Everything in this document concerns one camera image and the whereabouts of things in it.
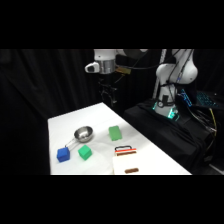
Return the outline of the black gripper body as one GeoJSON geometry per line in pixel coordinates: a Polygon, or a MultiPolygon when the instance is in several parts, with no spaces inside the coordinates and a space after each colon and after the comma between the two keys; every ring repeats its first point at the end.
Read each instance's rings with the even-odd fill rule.
{"type": "Polygon", "coordinates": [[[99,86],[102,94],[113,95],[116,91],[112,74],[100,74],[99,86]]]}

